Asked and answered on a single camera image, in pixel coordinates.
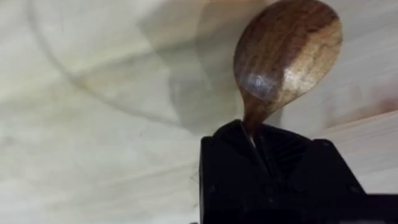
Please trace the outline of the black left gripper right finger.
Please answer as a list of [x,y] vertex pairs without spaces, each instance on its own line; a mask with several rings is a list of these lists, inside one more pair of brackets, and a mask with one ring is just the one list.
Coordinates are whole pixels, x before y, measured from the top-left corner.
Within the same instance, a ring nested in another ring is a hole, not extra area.
[[332,142],[264,125],[256,143],[271,185],[256,223],[365,220],[366,193]]

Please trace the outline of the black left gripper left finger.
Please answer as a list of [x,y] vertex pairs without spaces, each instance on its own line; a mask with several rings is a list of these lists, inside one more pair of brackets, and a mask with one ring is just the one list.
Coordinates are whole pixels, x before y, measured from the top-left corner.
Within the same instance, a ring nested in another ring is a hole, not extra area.
[[269,173],[236,119],[201,139],[200,222],[264,223]]

